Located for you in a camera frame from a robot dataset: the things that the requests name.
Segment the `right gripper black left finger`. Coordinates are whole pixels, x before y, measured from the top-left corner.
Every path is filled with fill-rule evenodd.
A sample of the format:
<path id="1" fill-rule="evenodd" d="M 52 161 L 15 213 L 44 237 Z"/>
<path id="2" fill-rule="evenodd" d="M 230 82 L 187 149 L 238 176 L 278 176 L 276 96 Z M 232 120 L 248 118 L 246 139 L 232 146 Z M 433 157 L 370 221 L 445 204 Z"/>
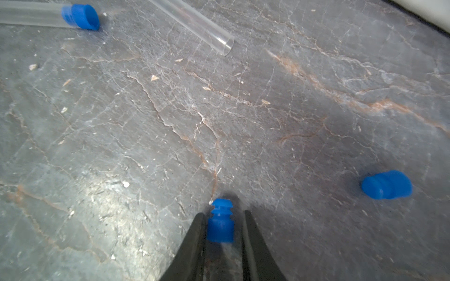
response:
<path id="1" fill-rule="evenodd" d="M 202 281 L 205 268 L 207 219 L 198 213 L 161 281 Z"/>

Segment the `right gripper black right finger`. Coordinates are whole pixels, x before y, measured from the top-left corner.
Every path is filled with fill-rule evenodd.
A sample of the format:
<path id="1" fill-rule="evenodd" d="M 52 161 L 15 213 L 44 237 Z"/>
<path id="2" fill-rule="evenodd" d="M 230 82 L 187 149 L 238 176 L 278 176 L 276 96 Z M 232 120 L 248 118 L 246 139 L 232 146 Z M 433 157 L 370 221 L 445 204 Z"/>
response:
<path id="1" fill-rule="evenodd" d="M 249 210 L 244 211 L 241 231 L 244 281 L 286 281 L 271 255 Z"/>

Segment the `blue stopper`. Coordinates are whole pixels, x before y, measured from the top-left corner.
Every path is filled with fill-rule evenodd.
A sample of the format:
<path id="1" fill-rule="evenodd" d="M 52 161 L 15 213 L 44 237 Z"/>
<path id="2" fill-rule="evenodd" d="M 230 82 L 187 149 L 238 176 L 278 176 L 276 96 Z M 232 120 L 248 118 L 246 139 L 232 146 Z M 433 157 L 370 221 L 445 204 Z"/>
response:
<path id="1" fill-rule="evenodd" d="M 100 19 L 91 5 L 65 5 L 61 10 L 63 20 L 70 26 L 86 30 L 99 30 Z"/>
<path id="2" fill-rule="evenodd" d="M 410 179 L 397 170 L 368 176 L 363 179 L 361 186 L 367 196 L 376 200 L 408 197 L 413 192 Z"/>
<path id="3" fill-rule="evenodd" d="M 215 199 L 212 206 L 212 216 L 207 222 L 207 240 L 217 243 L 232 243 L 235 226 L 231 219 L 233 203 L 227 199 Z"/>

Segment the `clear test tube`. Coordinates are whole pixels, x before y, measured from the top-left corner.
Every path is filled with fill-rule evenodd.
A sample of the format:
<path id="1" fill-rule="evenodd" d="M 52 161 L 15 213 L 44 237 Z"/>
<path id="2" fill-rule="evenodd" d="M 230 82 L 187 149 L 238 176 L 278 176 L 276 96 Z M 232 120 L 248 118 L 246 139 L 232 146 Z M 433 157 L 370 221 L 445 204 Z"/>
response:
<path id="1" fill-rule="evenodd" d="M 1 23 L 71 28 L 62 16 L 65 4 L 1 1 Z"/>
<path id="2" fill-rule="evenodd" d="M 226 56 L 234 45 L 234 36 L 183 1 L 152 0 L 156 7 L 191 31 L 211 48 Z"/>

